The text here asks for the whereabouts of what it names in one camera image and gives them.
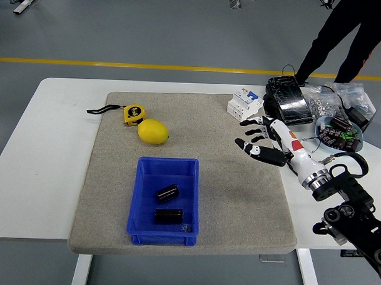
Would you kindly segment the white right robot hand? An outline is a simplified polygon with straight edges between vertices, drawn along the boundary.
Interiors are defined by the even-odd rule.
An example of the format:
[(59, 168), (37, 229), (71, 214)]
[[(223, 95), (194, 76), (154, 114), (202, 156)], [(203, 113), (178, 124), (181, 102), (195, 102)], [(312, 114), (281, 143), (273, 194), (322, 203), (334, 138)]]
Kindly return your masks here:
[[(254, 137), (250, 142), (235, 139), (235, 143), (251, 158), (274, 166), (285, 166), (288, 164), (292, 171), (298, 176), (298, 182), (310, 189), (312, 182), (327, 173), (326, 167), (313, 160), (302, 143), (294, 133), (278, 119), (258, 116), (246, 119), (240, 123), (241, 126), (256, 124), (257, 128), (247, 131), (245, 134)], [(269, 138), (279, 144), (280, 149), (257, 146), (255, 143)]]

